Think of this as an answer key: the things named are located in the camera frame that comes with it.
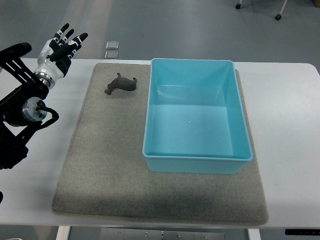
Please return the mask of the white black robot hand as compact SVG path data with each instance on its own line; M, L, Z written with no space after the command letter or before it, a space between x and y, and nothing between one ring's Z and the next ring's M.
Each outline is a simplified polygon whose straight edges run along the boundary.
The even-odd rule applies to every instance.
M72 58L88 37L88 33L84 32L71 38L74 31L66 23L45 43L37 59L35 74L46 76L50 80L58 80L67 75Z

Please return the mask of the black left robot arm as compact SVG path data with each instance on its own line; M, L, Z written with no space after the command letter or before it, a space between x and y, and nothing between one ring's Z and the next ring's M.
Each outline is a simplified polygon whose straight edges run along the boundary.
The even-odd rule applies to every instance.
M59 119L44 103L49 93L45 85L21 60L32 50L28 42L12 45L0 52L0 66L21 85L0 101L0 168L12 169L27 157L26 144L35 132Z

